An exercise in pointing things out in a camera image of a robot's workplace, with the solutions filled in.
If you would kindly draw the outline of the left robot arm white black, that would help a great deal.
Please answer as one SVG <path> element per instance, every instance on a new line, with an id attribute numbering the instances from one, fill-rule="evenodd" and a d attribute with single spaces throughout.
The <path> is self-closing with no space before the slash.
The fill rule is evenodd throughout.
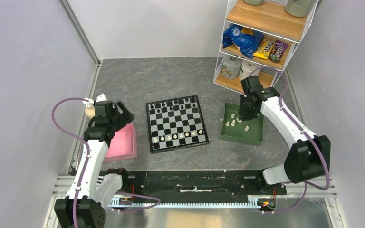
<path id="1" fill-rule="evenodd" d="M 117 193 L 129 191 L 125 169 L 109 169 L 103 181 L 98 177 L 105 155 L 115 133 L 134 120 L 134 115 L 120 100 L 96 100 L 95 116 L 89 121 L 83 137 L 76 136 L 84 147 L 80 166 L 65 198 L 56 200 L 54 211 L 63 228 L 102 228 L 106 208 Z"/>

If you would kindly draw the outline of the green plastic tray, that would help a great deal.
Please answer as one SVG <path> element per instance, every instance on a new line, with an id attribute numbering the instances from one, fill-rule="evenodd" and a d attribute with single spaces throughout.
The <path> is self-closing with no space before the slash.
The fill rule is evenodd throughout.
<path id="1" fill-rule="evenodd" d="M 220 139 L 252 146 L 261 145 L 264 139 L 264 116 L 258 114 L 255 119 L 239 122 L 238 110 L 238 104 L 225 103 Z"/>

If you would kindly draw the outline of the pink plastic tray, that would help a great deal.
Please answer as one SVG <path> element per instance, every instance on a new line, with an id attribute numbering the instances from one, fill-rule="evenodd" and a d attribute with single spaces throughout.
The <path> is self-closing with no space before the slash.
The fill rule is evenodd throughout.
<path id="1" fill-rule="evenodd" d="M 104 162 L 134 159 L 137 156 L 136 129 L 132 123 L 129 123 L 121 130 L 115 132 Z"/>

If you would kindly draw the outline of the black white chessboard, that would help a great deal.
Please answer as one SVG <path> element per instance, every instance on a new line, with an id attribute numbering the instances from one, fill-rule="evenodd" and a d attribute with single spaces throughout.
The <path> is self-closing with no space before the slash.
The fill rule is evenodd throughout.
<path id="1" fill-rule="evenodd" d="M 209 144 L 197 95 L 148 102 L 145 107 L 151 154 Z"/>

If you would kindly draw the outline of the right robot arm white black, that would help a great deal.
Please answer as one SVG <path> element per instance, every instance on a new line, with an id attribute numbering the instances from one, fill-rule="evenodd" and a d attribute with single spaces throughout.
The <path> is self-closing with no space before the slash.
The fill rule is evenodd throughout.
<path id="1" fill-rule="evenodd" d="M 264 88 L 257 76 L 241 80 L 239 117 L 252 120 L 263 115 L 285 139 L 289 152 L 281 165 L 266 168 L 255 181 L 260 194 L 268 194 L 278 183 L 310 183 L 310 179 L 325 176 L 326 190 L 330 186 L 329 161 L 331 143 L 327 136 L 318 136 L 287 108 L 283 96 L 273 87 Z"/>

